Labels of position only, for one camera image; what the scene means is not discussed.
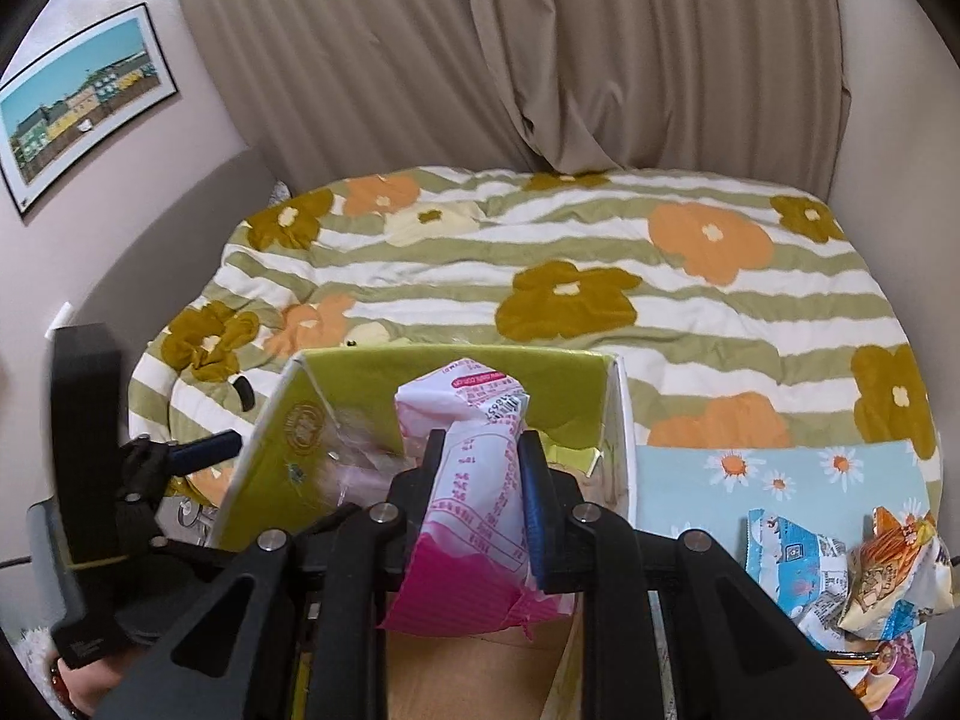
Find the person's left hand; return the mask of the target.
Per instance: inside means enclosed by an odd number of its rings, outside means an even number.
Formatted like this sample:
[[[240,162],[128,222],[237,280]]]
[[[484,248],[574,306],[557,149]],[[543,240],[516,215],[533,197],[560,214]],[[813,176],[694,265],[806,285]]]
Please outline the person's left hand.
[[[125,673],[145,653],[143,647],[132,647],[81,668],[70,668],[59,655],[55,655],[50,665],[50,681],[57,699],[73,717],[93,717],[106,695],[121,684]]]

